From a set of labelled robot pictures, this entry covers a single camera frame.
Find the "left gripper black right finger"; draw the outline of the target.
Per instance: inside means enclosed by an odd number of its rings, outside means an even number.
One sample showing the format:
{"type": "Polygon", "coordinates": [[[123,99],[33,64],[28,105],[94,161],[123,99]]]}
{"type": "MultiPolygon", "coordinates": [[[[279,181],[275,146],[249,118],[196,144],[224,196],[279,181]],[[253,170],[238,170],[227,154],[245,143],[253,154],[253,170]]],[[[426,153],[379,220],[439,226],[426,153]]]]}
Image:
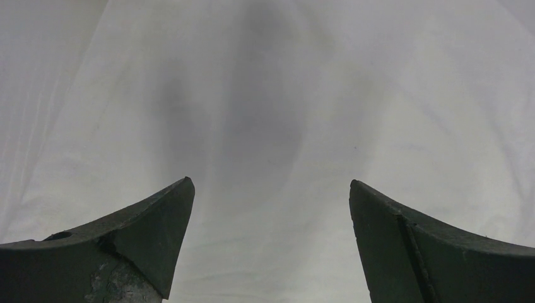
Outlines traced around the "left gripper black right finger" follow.
{"type": "Polygon", "coordinates": [[[372,302],[533,302],[534,249],[480,236],[363,182],[349,206],[372,302]]]}

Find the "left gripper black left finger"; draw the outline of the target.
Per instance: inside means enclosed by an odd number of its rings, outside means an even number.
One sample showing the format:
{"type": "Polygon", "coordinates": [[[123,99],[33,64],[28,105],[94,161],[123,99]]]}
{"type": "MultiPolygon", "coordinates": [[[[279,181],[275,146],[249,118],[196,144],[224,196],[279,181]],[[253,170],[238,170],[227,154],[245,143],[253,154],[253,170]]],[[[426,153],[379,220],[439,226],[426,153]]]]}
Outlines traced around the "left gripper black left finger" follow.
{"type": "Polygon", "coordinates": [[[170,296],[195,187],[144,200],[42,241],[1,245],[2,302],[161,302],[170,296]]]}

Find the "white t shirt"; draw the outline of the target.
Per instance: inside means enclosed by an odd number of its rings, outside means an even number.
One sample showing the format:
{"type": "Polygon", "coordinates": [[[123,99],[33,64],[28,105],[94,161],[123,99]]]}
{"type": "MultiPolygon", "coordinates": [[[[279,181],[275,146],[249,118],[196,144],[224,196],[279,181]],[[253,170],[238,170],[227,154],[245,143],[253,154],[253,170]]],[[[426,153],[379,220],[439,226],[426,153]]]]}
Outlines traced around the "white t shirt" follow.
{"type": "Polygon", "coordinates": [[[186,176],[171,302],[368,302],[353,179],[533,246],[534,2],[1,2],[1,242],[186,176]]]}

